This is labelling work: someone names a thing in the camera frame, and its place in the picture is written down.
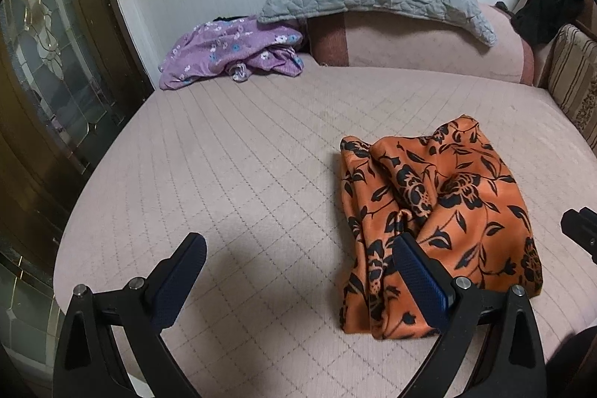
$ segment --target blue textured pad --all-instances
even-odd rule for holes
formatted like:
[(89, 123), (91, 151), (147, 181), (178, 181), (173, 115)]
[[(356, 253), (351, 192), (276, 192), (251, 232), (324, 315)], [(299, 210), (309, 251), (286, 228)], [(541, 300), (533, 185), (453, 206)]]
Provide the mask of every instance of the blue textured pad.
[(193, 242), (153, 299), (151, 325), (154, 329), (162, 330), (174, 324), (206, 258), (207, 243), (205, 243), (204, 237), (195, 234)]
[(392, 254), (396, 270), (400, 272), (427, 324), (441, 332), (446, 331), (450, 325), (448, 299), (440, 286), (403, 238), (396, 238)]

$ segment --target fabric fold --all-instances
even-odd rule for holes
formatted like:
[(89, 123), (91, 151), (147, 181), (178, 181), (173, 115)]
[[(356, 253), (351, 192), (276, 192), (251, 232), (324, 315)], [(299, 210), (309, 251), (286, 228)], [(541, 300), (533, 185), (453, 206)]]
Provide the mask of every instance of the fabric fold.
[(392, 262), (410, 231), (452, 276), (480, 288), (541, 291), (541, 262), (520, 190), (481, 132), (461, 116), (428, 137), (345, 137), (341, 198), (356, 260), (344, 287), (340, 324), (376, 339), (433, 335)]

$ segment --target bed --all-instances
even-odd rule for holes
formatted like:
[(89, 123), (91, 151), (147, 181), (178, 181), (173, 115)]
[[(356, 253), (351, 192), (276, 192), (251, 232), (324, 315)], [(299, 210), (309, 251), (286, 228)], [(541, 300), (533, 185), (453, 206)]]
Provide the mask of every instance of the bed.
[[(597, 207), (587, 182), (597, 180), (597, 160), (548, 91), (302, 58), (297, 78), (213, 78), (148, 98), (69, 220), (54, 275), (62, 310), (74, 285), (121, 288), (197, 231), (207, 264), (162, 337), (202, 396), (396, 396), (434, 338), (375, 341), (339, 329), (353, 240), (338, 199), (338, 146), (344, 135), (428, 134), (465, 113), (529, 209), (543, 263), (543, 292), (531, 302), (545, 356), (597, 318), (597, 266), (559, 228), (567, 209)], [(140, 376), (126, 339), (117, 340)]]

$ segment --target purple floral cloth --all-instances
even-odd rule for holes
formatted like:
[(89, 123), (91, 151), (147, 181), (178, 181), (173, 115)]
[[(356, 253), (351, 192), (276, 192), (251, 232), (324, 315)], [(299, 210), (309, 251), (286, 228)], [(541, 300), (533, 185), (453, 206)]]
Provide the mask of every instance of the purple floral cloth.
[(294, 52), (303, 35), (292, 21), (261, 24), (257, 16), (206, 22), (181, 37), (159, 66), (159, 87), (175, 90), (199, 78), (222, 73), (245, 81), (253, 73), (303, 71)]

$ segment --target folded orange garment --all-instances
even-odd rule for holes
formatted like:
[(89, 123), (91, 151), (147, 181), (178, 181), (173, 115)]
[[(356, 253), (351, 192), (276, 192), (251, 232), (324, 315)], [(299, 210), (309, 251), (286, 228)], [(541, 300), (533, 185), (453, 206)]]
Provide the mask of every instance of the folded orange garment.
[(342, 204), (356, 261), (344, 287), (340, 324), (376, 339), (435, 332), (392, 263), (392, 242), (409, 230), (453, 276), (482, 289), (541, 291), (541, 262), (526, 205), (510, 170), (468, 116), (430, 137), (345, 137)]

